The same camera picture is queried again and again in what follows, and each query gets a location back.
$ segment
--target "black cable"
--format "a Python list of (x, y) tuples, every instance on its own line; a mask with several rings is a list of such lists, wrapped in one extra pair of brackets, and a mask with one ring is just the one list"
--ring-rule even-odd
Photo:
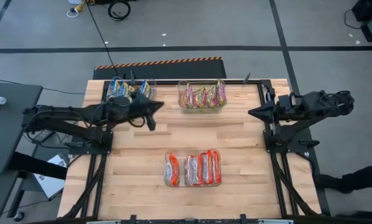
[(34, 143), (34, 144), (37, 144), (37, 145), (39, 145), (39, 146), (41, 146), (41, 147), (45, 147), (45, 148), (47, 148), (47, 149), (70, 149), (70, 148), (68, 148), (68, 147), (52, 147), (52, 146), (45, 146), (45, 145), (43, 145), (41, 142), (38, 142), (38, 141), (33, 140), (32, 137), (30, 137), (30, 133), (27, 133), (27, 137), (28, 137), (29, 139), (31, 139), (31, 140), (29, 140), (29, 142)]
[(64, 140), (65, 137), (63, 139), (61, 139), (59, 134), (56, 133), (56, 131), (54, 131), (53, 133), (56, 134), (57, 138), (59, 139), (59, 142), (63, 143), (63, 140)]
[[(39, 115), (41, 114), (44, 114), (44, 113), (51, 113), (52, 111), (41, 111), (41, 112), (38, 112), (36, 113), (32, 118), (31, 118), (31, 121), (30, 123), (28, 123), (27, 125), (30, 125)], [(85, 124), (85, 127), (88, 127), (87, 125), (87, 122), (85, 121), (84, 117), (81, 116), (79, 113), (75, 112), (75, 111), (60, 111), (60, 110), (56, 110), (55, 111), (56, 113), (73, 113), (75, 115), (77, 115), (79, 118), (81, 118), (81, 120), (84, 122)]]
[(144, 117), (141, 117), (141, 118), (142, 118), (143, 121), (142, 121), (142, 124), (140, 124), (140, 125), (136, 125), (136, 124), (134, 124), (134, 123), (133, 123), (134, 119), (128, 121), (128, 123), (129, 123), (131, 126), (134, 126), (135, 128), (141, 128), (141, 127), (143, 127), (144, 124), (146, 123), (146, 119), (144, 119)]
[[(19, 85), (26, 85), (24, 83), (12, 82), (12, 81), (7, 81), (7, 80), (0, 80), (0, 82), (6, 82), (6, 83), (12, 83), (12, 84), (19, 84)], [(45, 87), (42, 87), (42, 88), (44, 90), (56, 91), (56, 92), (59, 92), (59, 93), (70, 94), (70, 95), (85, 95), (85, 93), (70, 93), (70, 92), (67, 92), (67, 91), (54, 90), (54, 89), (51, 89), (51, 88), (45, 88)]]
[(365, 25), (365, 22), (362, 23), (362, 25), (361, 25), (360, 27), (353, 27), (353, 26), (351, 26), (351, 25), (349, 25), (349, 24), (346, 23), (346, 14), (347, 14), (349, 11), (352, 11), (352, 9), (349, 9), (349, 10), (347, 10), (347, 11), (344, 13), (344, 15), (343, 15), (343, 23), (344, 23), (347, 27), (351, 27), (352, 29), (361, 29), (361, 28)]
[(23, 134), (23, 137), (25, 138), (25, 139), (27, 139), (27, 141), (29, 141), (31, 144), (34, 144), (34, 142), (32, 142), (32, 140), (30, 140), (27, 136), (25, 136), (24, 134)]
[(90, 6), (94, 6), (96, 4), (95, 0), (86, 0), (86, 4)]
[(81, 155), (78, 155), (78, 156), (76, 156), (72, 161), (70, 161), (69, 163), (68, 163), (68, 166), (67, 166), (67, 168), (69, 168), (70, 167), (70, 165), (73, 163), (73, 162), (75, 162), (77, 159), (79, 159), (80, 157), (82, 156), (82, 154)]
[[(113, 6), (117, 3), (120, 3), (120, 4), (124, 4), (128, 11), (127, 13), (125, 13), (125, 16), (120, 16), (119, 14), (117, 14), (116, 12), (111, 12), (111, 9), (113, 8)], [(110, 16), (110, 19), (112, 21), (122, 21), (124, 20), (125, 18), (127, 18), (129, 16), (129, 14), (131, 13), (131, 6), (129, 5), (129, 3), (126, 1), (126, 0), (115, 0), (113, 1), (110, 5), (109, 5), (109, 8), (108, 8), (108, 14)]]
[(101, 35), (101, 32), (100, 32), (100, 30), (99, 30), (99, 27), (98, 27), (96, 21), (95, 21), (95, 18), (93, 17), (93, 14), (92, 14), (92, 11), (91, 11), (91, 7), (89, 6), (88, 3), (86, 4), (86, 6), (88, 7), (89, 13), (91, 14), (91, 17), (92, 17), (93, 23), (95, 24), (95, 27), (96, 27), (96, 29), (97, 29), (98, 32), (99, 32), (100, 39), (101, 39), (101, 41), (103, 42), (103, 44), (105, 45), (105, 49), (106, 49), (107, 55), (108, 55), (108, 57), (109, 57), (109, 59), (110, 59), (111, 65), (113, 66), (113, 69), (114, 69), (114, 71), (116, 72), (116, 75), (119, 77), (118, 72), (117, 72), (117, 69), (116, 69), (116, 67), (114, 66), (114, 62), (113, 62), (113, 60), (111, 59), (109, 49), (107, 48), (107, 46), (106, 46), (106, 44), (105, 44), (105, 40), (104, 40), (103, 36)]
[(93, 120), (95, 119), (95, 115), (96, 115), (96, 112), (98, 111), (98, 109), (100, 109), (103, 105), (106, 105), (107, 103), (108, 103), (108, 101), (103, 102), (98, 107), (96, 107), (96, 109), (92, 113), (91, 122), (89, 123), (89, 128), (92, 127), (92, 125), (94, 124)]
[[(56, 196), (54, 196), (51, 200), (44, 200), (44, 201), (40, 201), (40, 202), (34, 202), (34, 203), (31, 203), (31, 204), (28, 204), (28, 205), (23, 205), (23, 206), (20, 206), (19, 208), (24, 208), (24, 207), (28, 207), (28, 206), (31, 206), (31, 205), (36, 205), (36, 204), (39, 204), (39, 203), (42, 203), (42, 202), (50, 202), (52, 201), (53, 199), (57, 198), (60, 194), (57, 194)], [(6, 211), (6, 212), (2, 212), (0, 213), (0, 215), (4, 215), (5, 213), (8, 213), (10, 212), (10, 210)]]

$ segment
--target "black shoe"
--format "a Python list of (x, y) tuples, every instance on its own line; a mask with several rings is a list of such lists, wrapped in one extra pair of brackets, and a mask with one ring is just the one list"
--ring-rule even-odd
[(332, 177), (330, 175), (320, 174), (313, 178), (316, 187), (335, 189), (343, 194), (350, 194), (352, 190), (344, 190), (341, 187), (341, 179)]

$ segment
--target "gray floor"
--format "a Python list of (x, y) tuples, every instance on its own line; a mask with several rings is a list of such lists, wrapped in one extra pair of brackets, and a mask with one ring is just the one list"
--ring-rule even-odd
[[(5, 0), (0, 0), (0, 10)], [(370, 46), (360, 30), (343, 24), (343, 13), (357, 0), (276, 0), (288, 46)], [(108, 47), (208, 45), (280, 46), (269, 0), (139, 0), (131, 15), (114, 22), (103, 6), (91, 9)], [(77, 18), (65, 13), (67, 0), (13, 0), (0, 22), (0, 49), (102, 47), (84, 8)], [(352, 14), (348, 22), (354, 26)], [(341, 176), (372, 165), (372, 52), (290, 52), (301, 93), (350, 90), (352, 114), (315, 125), (321, 144), (322, 173)], [(115, 63), (221, 56), (228, 78), (288, 78), (281, 51), (115, 52)], [(93, 68), (109, 64), (105, 53), (0, 54), (0, 78), (48, 88), (83, 92)], [(44, 91), (39, 103), (80, 106), (83, 97)], [(24, 139), (18, 151), (30, 153)], [(332, 215), (372, 210), (372, 189), (342, 195), (327, 191)], [(27, 194), (22, 205), (44, 200)], [(56, 217), (60, 199), (21, 208), (23, 223)], [(0, 223), (13, 221), (2, 216)]]

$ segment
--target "colorful snack bag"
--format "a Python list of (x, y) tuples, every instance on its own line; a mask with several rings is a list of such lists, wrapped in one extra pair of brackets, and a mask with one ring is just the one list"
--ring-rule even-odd
[(133, 88), (132, 86), (129, 86), (128, 90), (129, 90), (130, 93), (135, 92), (135, 88)]
[(185, 182), (187, 185), (199, 186), (203, 184), (203, 166), (202, 166), (202, 155), (188, 156), (185, 163), (186, 178)]
[(118, 90), (118, 94), (117, 96), (125, 96), (125, 97), (129, 97), (130, 96), (130, 92), (129, 92), (129, 85), (128, 83), (122, 81), (121, 82), (121, 87), (119, 88)]
[(204, 184), (212, 184), (213, 183), (213, 162), (212, 162), (212, 152), (208, 150), (202, 154), (203, 157), (203, 182)]
[(216, 85), (218, 87), (218, 95), (216, 96), (216, 98), (218, 99), (221, 106), (225, 106), (227, 102), (225, 84), (222, 82), (222, 80), (218, 80), (218, 84)]
[(174, 187), (179, 185), (179, 163), (172, 153), (169, 154), (165, 169), (165, 182)]
[(187, 84), (187, 89), (179, 93), (179, 105), (183, 108), (193, 108), (192, 86)]
[(145, 97), (150, 99), (151, 88), (150, 88), (150, 85), (147, 83), (146, 80), (144, 80), (143, 83), (142, 83), (142, 93)]
[(107, 89), (106, 100), (110, 100), (117, 96), (120, 84), (117, 80), (113, 79), (110, 81), (109, 88)]
[(214, 86), (210, 91), (207, 93), (207, 107), (208, 108), (217, 108), (219, 107), (219, 101), (216, 97), (218, 94), (218, 87)]
[(213, 181), (216, 184), (222, 183), (222, 175), (221, 175), (221, 157), (219, 152), (214, 150), (213, 151)]
[(207, 104), (207, 91), (205, 88), (201, 88), (193, 92), (193, 107), (194, 108), (205, 108)]

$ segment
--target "butcher block tabletop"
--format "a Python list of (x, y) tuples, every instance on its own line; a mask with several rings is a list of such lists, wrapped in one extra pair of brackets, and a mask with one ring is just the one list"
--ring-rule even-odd
[[(104, 80), (90, 80), (83, 106), (99, 104)], [(272, 79), (276, 95), (290, 93), (286, 79)], [(157, 85), (157, 101), (165, 105), (154, 114), (155, 131), (147, 126), (117, 125), (107, 158), (98, 218), (222, 219), (280, 218), (276, 185), (262, 131), (264, 123), (247, 114), (261, 106), (257, 85), (226, 85), (228, 104), (218, 114), (182, 114), (177, 85)], [(164, 183), (168, 150), (217, 149), (221, 155), (222, 184), (217, 187), (168, 187)], [(309, 163), (288, 154), (294, 187), (313, 210), (319, 201)], [(83, 155), (68, 169), (58, 217), (65, 215), (85, 189), (90, 156)], [(287, 212), (291, 213), (283, 186)], [(90, 197), (92, 214), (95, 190)]]

